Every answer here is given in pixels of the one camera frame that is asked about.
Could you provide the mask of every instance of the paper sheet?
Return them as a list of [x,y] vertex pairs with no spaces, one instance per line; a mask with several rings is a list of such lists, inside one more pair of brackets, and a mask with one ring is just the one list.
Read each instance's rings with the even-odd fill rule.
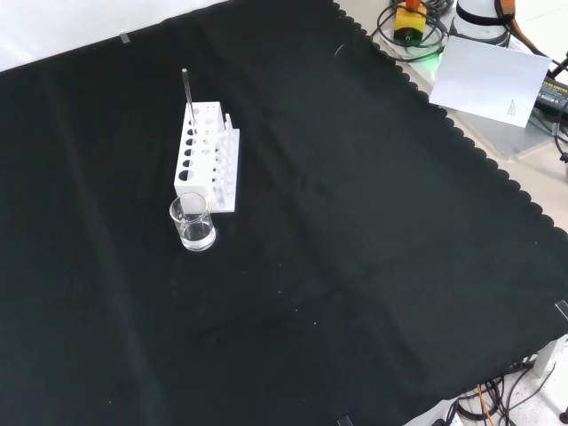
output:
[[430,102],[526,126],[550,58],[450,37]]

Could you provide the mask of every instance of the black cable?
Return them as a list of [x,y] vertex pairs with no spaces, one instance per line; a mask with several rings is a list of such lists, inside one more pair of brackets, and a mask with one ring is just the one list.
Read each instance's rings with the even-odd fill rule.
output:
[[[539,122],[539,124],[540,124],[544,129],[548,130],[548,133],[550,133],[550,135],[554,136],[554,130],[551,129],[551,128],[549,128],[549,126],[544,122],[544,120],[542,120],[537,114],[532,113],[532,114],[531,114],[531,117],[533,117],[537,122]],[[539,128],[539,126],[537,126],[537,125],[534,124],[533,122],[530,122],[530,123],[531,123],[534,127]],[[560,131],[561,131],[564,135],[568,136],[568,135],[566,134],[566,131],[568,131],[568,129],[566,129],[564,126],[561,126],[561,127],[560,127]],[[559,140],[562,140],[566,145],[568,145],[568,139],[565,139],[565,138],[563,138],[563,137],[561,137],[561,136],[558,136],[558,139],[559,139]]]
[[489,392],[489,398],[493,401],[493,403],[499,407],[499,412],[501,413],[501,417],[505,417],[506,422],[510,422],[512,426],[516,426],[515,423],[509,418],[509,416],[505,412],[505,406],[502,403],[502,397],[505,395],[505,376],[501,376],[501,395],[499,394],[499,387],[497,385],[493,386],[493,391],[495,392],[495,398],[493,397],[492,393]]
[[[404,0],[390,0],[389,6],[386,7],[379,14],[379,17],[376,20],[376,30],[373,31],[373,33],[371,33],[371,41],[373,41],[373,37],[377,33],[379,33],[381,35],[381,37],[383,38],[383,40],[387,41],[388,43],[394,44],[396,46],[400,46],[400,47],[404,47],[404,48],[415,47],[415,48],[418,48],[418,49],[432,49],[432,48],[436,48],[436,47],[438,47],[438,48],[435,51],[431,51],[430,53],[427,53],[427,54],[421,55],[421,56],[417,56],[417,57],[414,57],[414,58],[397,58],[397,57],[389,55],[388,53],[386,53],[384,51],[381,51],[381,49],[379,47],[377,47],[377,44],[374,43],[374,42],[372,42],[373,47],[375,49],[377,49],[383,56],[385,56],[389,59],[394,59],[398,62],[417,62],[419,60],[423,60],[423,59],[431,58],[432,56],[439,55],[439,53],[441,53],[444,50],[444,47],[445,47],[443,45],[444,39],[449,37],[449,32],[448,32],[446,26],[444,25],[444,23],[440,20],[440,17],[444,13],[446,13],[454,5],[454,0],[429,0],[429,1],[426,1],[426,2],[422,2],[422,4],[426,7],[427,13],[422,13],[422,12],[416,10],[416,9],[407,8],[402,3],[404,3]],[[426,19],[426,23],[430,27],[432,27],[432,30],[421,41],[416,42],[416,43],[400,43],[396,40],[393,40],[392,38],[390,38],[386,34],[384,34],[383,26],[388,20],[390,20],[394,15],[397,14],[397,9],[404,9],[406,11],[413,12],[413,13],[416,13],[418,15],[423,16]],[[389,14],[383,21],[381,21],[381,19],[385,15],[385,13],[387,13],[388,11],[391,11],[391,14]],[[424,43],[428,39],[430,39],[430,37],[433,36],[434,33],[436,33],[436,32],[438,32],[438,40],[436,40],[433,43]]]
[[562,107],[562,109],[558,113],[558,117],[556,118],[556,122],[554,123],[554,126],[553,126],[554,143],[556,144],[556,148],[560,152],[560,161],[566,162],[566,163],[568,163],[568,153],[563,151],[562,148],[560,147],[560,144],[558,143],[559,139],[562,140],[562,138],[558,136],[558,128],[560,127],[560,122],[562,120],[562,116],[564,115],[564,112],[566,111],[567,107],[568,107],[568,101],[564,102],[564,106]]
[[450,405],[450,409],[448,410],[446,416],[446,426],[450,426],[454,421],[454,417],[457,412],[457,405],[458,405],[457,399],[452,405]]
[[513,386],[511,387],[510,391],[509,391],[509,396],[507,397],[507,405],[505,408],[505,413],[503,413],[503,415],[499,418],[499,422],[497,423],[497,426],[499,426],[501,424],[501,421],[503,420],[503,418],[505,418],[505,416],[507,416],[510,420],[510,412],[513,411],[515,408],[517,408],[518,406],[520,406],[521,404],[524,404],[526,401],[528,401],[529,399],[531,399],[532,397],[534,397],[537,393],[540,392],[540,390],[542,390],[542,388],[544,387],[544,385],[546,384],[546,382],[548,381],[548,379],[550,378],[550,376],[552,375],[552,373],[554,373],[554,370],[556,368],[556,363],[555,365],[552,367],[552,369],[550,370],[550,373],[548,373],[548,375],[546,376],[546,378],[542,381],[542,383],[539,386],[539,389],[537,389],[535,392],[533,392],[531,395],[529,395],[527,398],[523,399],[521,402],[516,403],[514,406],[510,406],[510,402],[511,402],[511,397],[513,395],[513,391],[515,390],[516,386],[518,385],[518,383],[521,381],[521,379],[529,372],[529,370],[524,371],[515,381],[515,383],[513,384]]
[[[528,370],[533,368],[533,366],[534,366],[534,361],[528,360],[528,361],[519,362],[513,364],[505,372],[501,373],[501,377],[498,378],[496,381],[494,380],[485,381],[484,383],[485,390],[482,390],[481,394],[483,396],[483,394],[488,393],[488,395],[492,399],[493,405],[489,409],[489,415],[494,415],[497,412],[501,412],[502,414],[506,413],[505,406],[503,405],[503,398],[505,397],[505,375],[511,375],[519,371],[523,371],[523,374],[526,374],[526,372],[528,372]],[[502,392],[499,392],[499,384],[501,384],[502,386]],[[459,404],[460,401],[474,399],[477,397],[478,395],[476,393],[470,396],[459,397],[457,399],[458,402],[457,411],[460,415],[462,415],[468,420],[472,420],[474,422],[481,422],[487,418],[484,412],[482,412],[482,414],[472,413],[471,411],[466,410],[462,405]]]
[[526,401],[528,401],[530,398],[534,397],[537,393],[539,393],[542,388],[544,387],[544,385],[546,384],[546,382],[548,381],[548,379],[550,378],[550,376],[552,375],[552,373],[554,373],[554,370],[556,368],[556,362],[554,364],[554,366],[552,366],[552,369],[550,370],[550,373],[548,373],[548,375],[546,376],[546,378],[542,381],[542,383],[539,386],[539,389],[537,389],[535,392],[533,392],[530,396],[526,397],[525,399],[523,399],[521,402],[517,402],[514,406],[512,406],[509,411],[514,410],[515,408],[517,408],[518,406],[520,406],[521,404],[524,404]]

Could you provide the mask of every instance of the white table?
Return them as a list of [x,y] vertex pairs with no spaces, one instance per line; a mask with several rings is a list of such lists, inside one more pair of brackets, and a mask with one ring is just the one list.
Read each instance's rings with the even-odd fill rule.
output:
[[[335,2],[348,16],[361,24],[369,34],[375,30],[377,17],[389,4],[389,0],[335,0]],[[555,7],[556,2],[557,0],[549,0],[546,4],[538,2],[540,9],[531,8],[528,3],[518,2],[517,17],[522,24],[523,14],[528,17],[538,12],[550,11]],[[451,16],[445,18],[445,22],[450,20]],[[562,28],[562,25],[550,26],[548,31],[556,31],[556,36],[548,33],[548,38],[541,39],[541,41],[565,40],[561,34]],[[396,52],[379,35],[375,36],[374,41],[379,43],[382,49],[390,55],[396,56]],[[562,51],[563,48],[568,49],[568,44],[564,47],[556,44],[548,47],[541,46],[542,50],[547,54],[554,55],[554,58],[558,61],[564,59],[565,51]],[[402,62],[398,64],[410,76],[410,80],[418,85],[420,91],[431,93],[435,78],[431,64],[414,63],[412,66]],[[564,82],[568,81],[568,74],[564,75],[563,78]],[[475,142],[477,147],[485,150],[487,157],[495,160],[501,169],[509,173],[511,179],[516,180],[521,188],[531,195],[532,201],[542,207],[543,214],[554,220],[555,226],[568,230],[568,166],[558,160],[560,153],[556,150],[552,137],[534,128],[531,124],[528,124],[526,129],[507,124],[503,125],[507,126],[504,128],[499,125],[500,123],[454,110],[448,110],[448,117],[454,121],[456,127],[463,130],[466,137]],[[500,143],[507,143],[507,138],[537,138],[538,143],[535,145],[538,146],[519,155],[502,155],[495,147]],[[559,342],[554,341],[540,351],[534,367],[537,374],[546,375],[552,368],[559,348]],[[447,409],[454,401],[455,399],[441,401],[429,412],[416,417],[406,426],[430,426],[436,419],[446,417]]]

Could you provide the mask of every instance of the black tablecloth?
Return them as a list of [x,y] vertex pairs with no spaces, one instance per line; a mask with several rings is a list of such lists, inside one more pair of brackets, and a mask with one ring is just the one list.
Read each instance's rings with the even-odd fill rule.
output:
[[[565,234],[330,2],[130,38],[0,75],[0,423],[398,426],[566,331]],[[242,130],[200,254],[182,67]]]

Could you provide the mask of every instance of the white device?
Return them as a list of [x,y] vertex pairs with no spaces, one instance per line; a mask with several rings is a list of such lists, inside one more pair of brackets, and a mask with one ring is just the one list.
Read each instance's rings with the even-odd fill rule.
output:
[[[497,18],[494,0],[458,0],[458,5],[466,12],[484,18]],[[481,26],[463,20],[456,14],[452,23],[457,35],[479,42],[492,43],[506,40],[507,30],[504,26]]]
[[187,104],[179,142],[176,193],[200,194],[211,213],[235,209],[240,131],[225,117],[219,102],[193,102],[193,115]]

